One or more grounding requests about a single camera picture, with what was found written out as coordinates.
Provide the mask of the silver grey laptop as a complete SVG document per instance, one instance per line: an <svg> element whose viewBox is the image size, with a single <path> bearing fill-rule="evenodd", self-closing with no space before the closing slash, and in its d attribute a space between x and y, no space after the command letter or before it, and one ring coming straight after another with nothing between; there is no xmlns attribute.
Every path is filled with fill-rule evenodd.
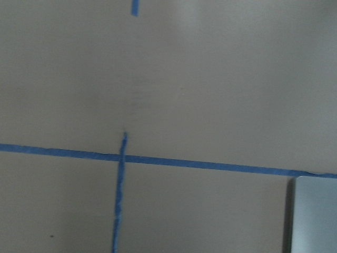
<svg viewBox="0 0 337 253"><path fill-rule="evenodd" d="M283 252L336 252L336 179L291 179L286 195Z"/></svg>

